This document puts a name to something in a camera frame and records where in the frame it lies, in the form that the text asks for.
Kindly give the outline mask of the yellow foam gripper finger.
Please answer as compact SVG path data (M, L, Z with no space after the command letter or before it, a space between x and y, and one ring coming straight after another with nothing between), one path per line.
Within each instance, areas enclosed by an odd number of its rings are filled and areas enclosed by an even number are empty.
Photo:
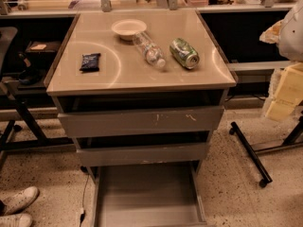
M265 116L275 121L286 119L303 101L303 63L289 65L280 73L274 97Z

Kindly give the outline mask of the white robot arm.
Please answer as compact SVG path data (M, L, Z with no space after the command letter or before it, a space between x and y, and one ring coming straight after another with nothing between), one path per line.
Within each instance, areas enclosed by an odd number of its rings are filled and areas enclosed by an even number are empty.
M287 118L303 101L303 0L299 0L280 20L265 30L259 39L276 44L279 54L291 64L272 77L270 102L265 116L275 121Z

